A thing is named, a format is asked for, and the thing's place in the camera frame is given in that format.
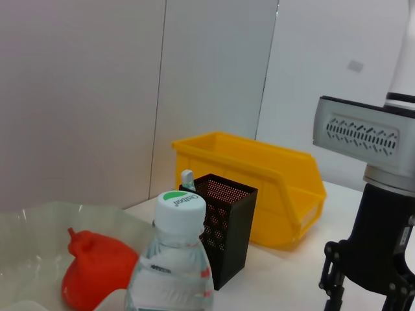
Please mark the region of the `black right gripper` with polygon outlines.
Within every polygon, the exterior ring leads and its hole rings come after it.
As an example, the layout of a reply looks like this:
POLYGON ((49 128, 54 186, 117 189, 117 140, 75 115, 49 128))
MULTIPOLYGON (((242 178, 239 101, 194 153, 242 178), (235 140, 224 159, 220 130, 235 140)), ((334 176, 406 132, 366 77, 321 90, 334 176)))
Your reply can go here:
POLYGON ((367 184, 350 237, 325 245, 319 288, 329 299, 324 311, 340 311, 344 277, 377 294, 386 294, 382 311, 410 311, 415 273, 405 251, 415 216, 415 198, 367 184))

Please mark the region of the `clear green-label water bottle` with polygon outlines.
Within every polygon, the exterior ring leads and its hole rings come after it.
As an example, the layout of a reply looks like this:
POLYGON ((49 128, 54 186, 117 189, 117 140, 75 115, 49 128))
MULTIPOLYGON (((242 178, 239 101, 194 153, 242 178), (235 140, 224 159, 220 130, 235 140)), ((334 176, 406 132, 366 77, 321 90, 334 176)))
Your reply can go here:
POLYGON ((185 190, 161 193, 155 235, 130 278, 124 311, 213 311, 213 279, 200 236, 205 200, 185 190))

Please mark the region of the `mint green utility knife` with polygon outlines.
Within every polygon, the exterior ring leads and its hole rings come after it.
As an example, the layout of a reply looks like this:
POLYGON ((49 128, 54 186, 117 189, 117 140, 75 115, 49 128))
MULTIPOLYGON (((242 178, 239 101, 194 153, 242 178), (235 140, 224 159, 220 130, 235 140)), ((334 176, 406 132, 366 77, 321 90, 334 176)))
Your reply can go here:
POLYGON ((194 175, 193 175, 192 170, 189 170, 189 169, 183 170, 181 173, 181 181, 182 181, 182 187, 189 189, 191 191, 196 190, 195 180, 194 180, 194 175))

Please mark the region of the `orange fruit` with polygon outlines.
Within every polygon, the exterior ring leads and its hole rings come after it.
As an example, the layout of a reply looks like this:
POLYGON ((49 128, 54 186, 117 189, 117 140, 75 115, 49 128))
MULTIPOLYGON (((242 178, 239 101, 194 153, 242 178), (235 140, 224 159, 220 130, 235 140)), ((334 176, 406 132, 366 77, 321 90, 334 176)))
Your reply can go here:
POLYGON ((67 231, 74 259, 62 279, 62 297, 76 311, 93 311, 112 292, 127 289, 139 254, 106 235, 67 231))

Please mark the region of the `black mesh pen holder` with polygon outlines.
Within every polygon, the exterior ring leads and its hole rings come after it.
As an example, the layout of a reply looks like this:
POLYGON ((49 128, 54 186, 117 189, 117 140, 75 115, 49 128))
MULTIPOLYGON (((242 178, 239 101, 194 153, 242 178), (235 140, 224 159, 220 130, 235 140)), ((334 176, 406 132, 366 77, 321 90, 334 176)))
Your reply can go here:
POLYGON ((195 191, 206 202, 204 245, 214 289, 220 290, 245 266, 257 189, 214 174, 195 180, 195 191))

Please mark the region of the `translucent green fruit bowl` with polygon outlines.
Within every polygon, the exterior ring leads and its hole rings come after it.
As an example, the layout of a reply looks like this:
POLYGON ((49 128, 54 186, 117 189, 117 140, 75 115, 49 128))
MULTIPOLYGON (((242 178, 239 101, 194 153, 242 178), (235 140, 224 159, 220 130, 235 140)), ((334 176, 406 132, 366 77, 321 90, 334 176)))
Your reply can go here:
POLYGON ((0 213, 0 311, 26 301, 41 311, 74 311, 61 294, 74 259, 69 228, 116 238, 138 253, 154 235, 151 224, 109 205, 51 202, 0 213))

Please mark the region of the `yellow plastic bin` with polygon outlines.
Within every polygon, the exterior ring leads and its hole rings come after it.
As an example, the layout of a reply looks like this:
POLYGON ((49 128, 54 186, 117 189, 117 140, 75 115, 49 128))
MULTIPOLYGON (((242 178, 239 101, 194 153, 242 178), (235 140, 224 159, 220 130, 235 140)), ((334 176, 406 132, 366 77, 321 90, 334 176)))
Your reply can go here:
POLYGON ((176 184, 190 169, 258 190, 251 242, 293 249, 321 217, 326 190, 312 155, 236 135, 213 132, 172 142, 176 184))

